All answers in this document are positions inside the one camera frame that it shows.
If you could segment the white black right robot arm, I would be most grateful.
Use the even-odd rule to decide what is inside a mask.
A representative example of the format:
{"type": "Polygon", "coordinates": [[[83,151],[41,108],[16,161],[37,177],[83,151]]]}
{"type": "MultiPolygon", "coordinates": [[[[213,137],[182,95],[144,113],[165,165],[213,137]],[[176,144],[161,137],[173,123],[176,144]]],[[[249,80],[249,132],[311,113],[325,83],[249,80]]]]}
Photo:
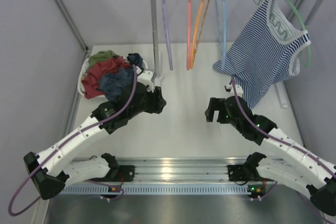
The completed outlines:
{"type": "Polygon", "coordinates": [[[280,160],[254,152],[244,163],[246,176],[280,182],[306,196],[321,212],[335,216],[335,165],[318,157],[288,137],[276,123],[253,114],[241,97],[210,98],[207,122],[232,125],[245,139],[268,150],[280,160]]]}

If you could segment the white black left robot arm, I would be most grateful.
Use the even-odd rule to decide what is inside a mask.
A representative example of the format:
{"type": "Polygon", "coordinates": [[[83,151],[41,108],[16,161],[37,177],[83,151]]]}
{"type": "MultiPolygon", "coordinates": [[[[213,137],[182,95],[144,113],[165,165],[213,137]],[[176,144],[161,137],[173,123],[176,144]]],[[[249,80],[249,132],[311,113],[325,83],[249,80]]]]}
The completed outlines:
{"type": "Polygon", "coordinates": [[[166,106],[161,87],[153,91],[142,84],[130,84],[115,101],[101,103],[73,132],[37,154],[29,152],[24,163],[43,200],[57,196],[65,187],[87,180],[112,182],[119,174],[114,156],[104,153],[88,161],[74,158],[100,139],[114,133],[145,112],[160,114],[166,106]]]}

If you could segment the light blue hanger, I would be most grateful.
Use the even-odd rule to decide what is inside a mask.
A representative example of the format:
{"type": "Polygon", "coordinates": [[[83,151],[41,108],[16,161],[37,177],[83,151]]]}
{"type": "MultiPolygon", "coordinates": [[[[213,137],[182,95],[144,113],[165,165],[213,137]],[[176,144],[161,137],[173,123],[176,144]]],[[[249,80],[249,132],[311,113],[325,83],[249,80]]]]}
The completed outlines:
{"type": "Polygon", "coordinates": [[[219,17],[219,4],[218,0],[215,0],[215,11],[216,11],[216,20],[218,25],[218,35],[219,42],[221,44],[221,59],[220,59],[220,69],[224,70],[226,53],[227,53],[227,8],[226,0],[221,0],[222,4],[222,18],[219,17]]]}

